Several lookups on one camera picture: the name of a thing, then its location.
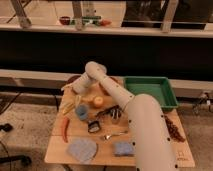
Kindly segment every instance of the gray towel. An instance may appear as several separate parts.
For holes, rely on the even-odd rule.
[[[133,146],[129,142],[115,142],[114,143],[114,155],[115,156],[133,156]]]
[[[97,144],[88,138],[77,138],[68,146],[67,152],[80,163],[89,164],[97,152]]]

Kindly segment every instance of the metal spoon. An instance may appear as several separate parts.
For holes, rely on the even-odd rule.
[[[123,131],[123,132],[118,132],[118,133],[114,133],[114,134],[104,135],[104,136],[101,136],[100,139],[105,141],[105,140],[110,139],[112,136],[119,136],[119,135],[123,135],[123,134],[127,134],[127,133],[128,133],[128,131]]]

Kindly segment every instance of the green plastic bin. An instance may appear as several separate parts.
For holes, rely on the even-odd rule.
[[[149,94],[157,99],[164,112],[178,107],[178,102],[166,77],[124,77],[124,86],[134,95]]]

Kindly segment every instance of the red pepper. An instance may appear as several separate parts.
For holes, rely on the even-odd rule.
[[[70,123],[70,119],[68,117],[64,117],[63,118],[63,121],[62,121],[62,124],[61,124],[61,135],[62,135],[62,138],[64,140],[64,142],[68,142],[68,139],[67,139],[67,128],[69,126],[69,123]]]

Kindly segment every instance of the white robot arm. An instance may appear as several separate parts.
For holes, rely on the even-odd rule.
[[[164,115],[157,100],[147,94],[133,95],[108,77],[104,67],[96,62],[88,62],[85,71],[73,82],[74,91],[81,94],[93,80],[97,80],[128,114],[137,171],[178,171]]]

